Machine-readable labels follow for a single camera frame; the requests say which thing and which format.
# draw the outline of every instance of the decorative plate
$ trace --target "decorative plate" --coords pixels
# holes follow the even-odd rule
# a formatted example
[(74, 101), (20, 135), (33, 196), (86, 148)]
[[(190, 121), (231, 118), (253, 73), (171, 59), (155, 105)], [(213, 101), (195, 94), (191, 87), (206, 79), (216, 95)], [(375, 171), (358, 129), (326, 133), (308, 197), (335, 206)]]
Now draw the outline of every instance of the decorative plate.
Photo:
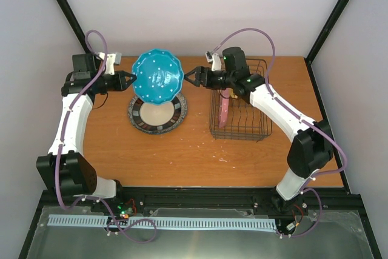
[(143, 107), (148, 106), (149, 104), (145, 103), (138, 96), (134, 96), (128, 107), (128, 116), (131, 124), (138, 130), (151, 135), (160, 135), (172, 131), (183, 122), (187, 113), (187, 103), (182, 93), (177, 94), (172, 101), (167, 101), (166, 103), (171, 103), (171, 107), (173, 108), (171, 113), (172, 117), (164, 120), (162, 124), (158, 124), (156, 120), (150, 119), (149, 114), (147, 114), (147, 116), (142, 116), (142, 111), (144, 113), (149, 111), (149, 109), (146, 111), (142, 110)]

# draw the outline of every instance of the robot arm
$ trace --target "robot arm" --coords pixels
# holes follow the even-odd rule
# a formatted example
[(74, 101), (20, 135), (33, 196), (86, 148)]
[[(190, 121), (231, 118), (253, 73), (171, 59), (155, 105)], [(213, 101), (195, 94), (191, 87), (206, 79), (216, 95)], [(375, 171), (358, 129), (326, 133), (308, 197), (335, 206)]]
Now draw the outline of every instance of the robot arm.
[[(287, 157), (289, 169), (276, 187), (278, 195), (283, 201), (289, 201), (297, 196), (313, 173), (319, 171), (333, 157), (332, 145), (321, 135), (315, 133), (301, 122), (308, 121), (316, 125), (324, 133), (331, 136), (327, 121), (315, 122), (303, 115), (284, 98), (279, 96), (270, 86), (272, 96), (265, 85), (265, 79), (259, 74), (251, 74), (246, 64), (244, 52), (239, 47), (227, 48), (222, 52), (225, 70), (213, 71), (203, 66), (193, 69), (185, 75), (185, 80), (195, 86), (208, 89), (223, 90), (232, 88), (234, 93), (260, 109), (274, 123), (276, 123), (292, 142)], [(217, 55), (207, 53), (207, 59), (214, 67)], [(296, 119), (288, 110), (279, 104), (278, 99), (299, 115)]]
[(136, 80), (135, 75), (125, 71), (115, 72), (114, 65), (120, 61), (119, 53), (107, 56), (104, 74), (76, 101), (67, 119), (64, 137), (61, 139), (62, 126), (70, 104), (98, 72), (99, 61), (91, 53), (73, 56), (73, 80), (66, 80), (62, 87), (62, 116), (55, 140), (48, 150), (48, 155), (38, 157), (36, 162), (36, 168), (48, 190), (55, 189), (55, 160), (59, 145), (62, 144), (59, 183), (63, 195), (92, 195), (100, 198), (116, 196), (119, 182), (97, 176), (94, 168), (83, 156), (83, 140), (95, 95), (106, 94), (109, 91), (124, 91)]

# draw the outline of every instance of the wire dish rack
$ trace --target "wire dish rack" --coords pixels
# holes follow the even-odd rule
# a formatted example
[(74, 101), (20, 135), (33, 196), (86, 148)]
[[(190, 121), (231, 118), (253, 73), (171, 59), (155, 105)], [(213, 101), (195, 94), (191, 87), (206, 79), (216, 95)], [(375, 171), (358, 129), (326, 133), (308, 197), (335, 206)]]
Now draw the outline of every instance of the wire dish rack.
[[(252, 74), (264, 76), (267, 63), (263, 59), (247, 58)], [(272, 121), (262, 111), (247, 104), (242, 99), (229, 98), (227, 121), (219, 127), (221, 92), (214, 90), (210, 99), (210, 132), (216, 139), (261, 141), (272, 133)]]

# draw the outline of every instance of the wooden table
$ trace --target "wooden table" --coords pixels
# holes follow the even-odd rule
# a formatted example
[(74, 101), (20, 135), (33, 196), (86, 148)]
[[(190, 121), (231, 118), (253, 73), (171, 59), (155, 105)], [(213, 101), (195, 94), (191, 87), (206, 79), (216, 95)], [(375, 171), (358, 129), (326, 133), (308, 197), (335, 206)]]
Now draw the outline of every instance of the wooden table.
[[(203, 57), (180, 57), (188, 72), (208, 66)], [(136, 58), (123, 58), (116, 70), (131, 72)], [(270, 74), (277, 92), (304, 114), (321, 120), (321, 114), (302, 57), (277, 57)], [(211, 91), (185, 82), (188, 102), (183, 123), (164, 135), (148, 135), (129, 121), (127, 108), (132, 88), (109, 93), (106, 104), (90, 113), (84, 155), (104, 178), (124, 186), (267, 187), (276, 186), (285, 174), (290, 141), (273, 124), (266, 139), (215, 140), (209, 131)], [(97, 96), (95, 107), (104, 96)], [(336, 169), (330, 161), (325, 170)], [(338, 174), (319, 177), (313, 186), (342, 186)]]

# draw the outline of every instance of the teal scalloped bowl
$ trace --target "teal scalloped bowl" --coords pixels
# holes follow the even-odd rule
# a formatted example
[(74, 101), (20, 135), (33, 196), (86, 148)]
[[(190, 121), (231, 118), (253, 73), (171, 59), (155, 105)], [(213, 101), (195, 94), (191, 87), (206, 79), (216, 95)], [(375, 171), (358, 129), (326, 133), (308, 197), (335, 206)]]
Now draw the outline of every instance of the teal scalloped bowl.
[(182, 89), (181, 61), (168, 50), (152, 49), (141, 54), (132, 73), (137, 77), (133, 90), (145, 103), (167, 103)]

